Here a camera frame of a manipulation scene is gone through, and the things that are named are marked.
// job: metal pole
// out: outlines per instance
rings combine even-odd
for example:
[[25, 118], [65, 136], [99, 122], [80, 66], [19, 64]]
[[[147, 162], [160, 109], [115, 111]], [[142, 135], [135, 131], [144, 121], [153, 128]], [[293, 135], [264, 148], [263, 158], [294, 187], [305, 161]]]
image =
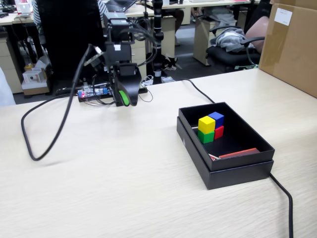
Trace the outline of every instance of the metal pole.
[[146, 18], [146, 19], [148, 19], [149, 18], [149, 14], [148, 14], [148, 11], [147, 11], [147, 0], [144, 0], [144, 17]]
[[156, 46], [157, 56], [155, 57], [153, 61], [153, 71], [154, 71], [153, 84], [159, 84], [159, 83], [162, 83], [161, 81], [161, 69], [162, 69], [161, 42], [164, 39], [164, 34], [162, 32], [162, 27], [161, 27], [161, 18], [162, 18], [163, 1], [153, 0], [152, 4], [154, 9], [154, 37], [158, 40], [158, 45]]

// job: shoe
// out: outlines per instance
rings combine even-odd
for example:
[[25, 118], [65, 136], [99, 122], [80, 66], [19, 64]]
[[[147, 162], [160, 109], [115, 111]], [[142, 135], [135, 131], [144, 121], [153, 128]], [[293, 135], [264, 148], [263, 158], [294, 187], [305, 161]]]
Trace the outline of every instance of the shoe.
[[165, 60], [163, 61], [164, 69], [176, 70], [177, 58], [171, 58], [165, 55]]
[[180, 43], [178, 42], [176, 36], [175, 36], [175, 46], [180, 46]]

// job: red cube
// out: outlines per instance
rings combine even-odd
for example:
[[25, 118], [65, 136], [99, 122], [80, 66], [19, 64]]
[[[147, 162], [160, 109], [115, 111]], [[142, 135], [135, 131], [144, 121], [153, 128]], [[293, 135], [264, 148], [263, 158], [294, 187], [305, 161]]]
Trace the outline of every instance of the red cube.
[[214, 130], [214, 140], [220, 138], [223, 136], [223, 130], [224, 130], [224, 127], [221, 126], [219, 128], [217, 128], [216, 130]]

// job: blue cube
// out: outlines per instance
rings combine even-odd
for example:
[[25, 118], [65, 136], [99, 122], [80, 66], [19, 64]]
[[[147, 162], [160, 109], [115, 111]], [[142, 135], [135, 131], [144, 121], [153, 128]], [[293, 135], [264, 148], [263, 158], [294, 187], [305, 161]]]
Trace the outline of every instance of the blue cube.
[[223, 125], [224, 115], [214, 112], [208, 115], [208, 117], [214, 119], [216, 121], [215, 129], [221, 127]]

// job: office desk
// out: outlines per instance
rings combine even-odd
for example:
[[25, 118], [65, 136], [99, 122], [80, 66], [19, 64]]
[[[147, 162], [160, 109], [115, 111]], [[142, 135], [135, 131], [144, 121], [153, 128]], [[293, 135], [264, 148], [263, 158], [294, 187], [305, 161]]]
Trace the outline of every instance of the office desk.
[[[276, 149], [272, 173], [293, 196], [295, 237], [316, 237], [317, 99], [259, 69], [193, 81]], [[209, 101], [189, 82], [149, 90], [151, 103], [128, 108], [74, 99], [40, 162], [29, 158], [20, 125], [39, 103], [0, 108], [1, 236], [288, 237], [288, 199], [271, 179], [206, 189], [176, 117], [181, 107]], [[51, 142], [66, 104], [55, 100], [25, 120], [35, 155]]]
[[[206, 1], [206, 2], [184, 2], [183, 4], [172, 4], [164, 5], [162, 9], [176, 9], [176, 8], [192, 8], [192, 7], [203, 7], [203, 6], [227, 6], [227, 5], [241, 5], [250, 4], [249, 1], [231, 1], [231, 0], [220, 0], [220, 1]], [[153, 6], [152, 2], [147, 2], [148, 6]]]
[[[133, 5], [126, 12], [127, 17], [139, 17], [144, 16], [144, 6], [142, 5]], [[149, 16], [154, 16], [154, 11], [150, 8], [147, 8], [147, 12]], [[10, 13], [9, 16], [0, 18], [0, 26], [8, 26], [12, 24], [21, 24], [21, 23], [34, 23], [33, 14], [31, 14], [30, 18], [14, 20], [17, 17], [18, 13]]]

